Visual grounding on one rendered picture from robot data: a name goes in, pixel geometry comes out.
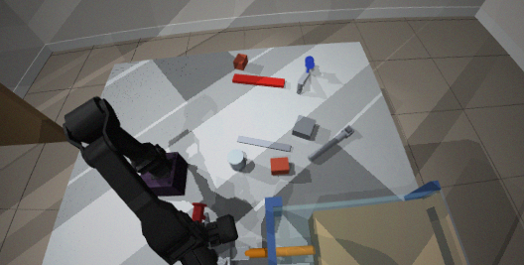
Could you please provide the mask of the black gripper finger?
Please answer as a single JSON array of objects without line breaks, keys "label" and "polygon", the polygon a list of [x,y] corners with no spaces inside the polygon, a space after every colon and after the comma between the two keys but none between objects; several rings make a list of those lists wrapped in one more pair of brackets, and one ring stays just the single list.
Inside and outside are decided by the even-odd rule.
[{"label": "black gripper finger", "polygon": [[215,240],[210,242],[211,248],[213,246],[219,246],[220,244],[221,244],[221,240],[220,239],[215,239]]}]

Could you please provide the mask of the dark grey cylinder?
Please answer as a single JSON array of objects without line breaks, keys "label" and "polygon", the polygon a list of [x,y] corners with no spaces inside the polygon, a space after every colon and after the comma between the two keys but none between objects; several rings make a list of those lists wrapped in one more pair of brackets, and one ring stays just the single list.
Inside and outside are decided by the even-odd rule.
[{"label": "dark grey cylinder", "polygon": [[246,167],[246,162],[243,156],[243,153],[238,150],[234,149],[231,150],[227,155],[227,161],[234,171],[243,171]]}]

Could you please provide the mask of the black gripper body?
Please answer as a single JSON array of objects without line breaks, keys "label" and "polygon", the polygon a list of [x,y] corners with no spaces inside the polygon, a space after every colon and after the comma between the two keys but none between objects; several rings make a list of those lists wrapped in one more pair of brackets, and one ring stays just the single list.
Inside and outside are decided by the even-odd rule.
[{"label": "black gripper body", "polygon": [[230,214],[217,218],[217,224],[212,222],[204,226],[204,222],[199,224],[198,220],[195,223],[201,230],[200,234],[204,239],[202,243],[206,243],[206,247],[209,246],[209,242],[215,239],[220,239],[221,243],[224,244],[229,241],[235,241],[238,238],[234,217]]}]

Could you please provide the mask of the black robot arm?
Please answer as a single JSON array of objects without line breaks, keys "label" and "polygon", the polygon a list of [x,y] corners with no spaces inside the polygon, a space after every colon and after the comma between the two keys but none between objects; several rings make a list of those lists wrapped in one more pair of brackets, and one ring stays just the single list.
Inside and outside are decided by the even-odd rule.
[{"label": "black robot arm", "polygon": [[[191,217],[159,199],[138,174],[149,172],[152,180],[168,178],[172,160],[167,159],[164,148],[137,141],[121,128],[110,103],[99,96],[66,114],[63,129],[86,164],[96,168],[138,216],[148,245],[163,260],[170,265],[178,260],[182,265],[218,265],[217,253],[202,243],[201,230]],[[81,142],[89,145],[84,147]]]}]

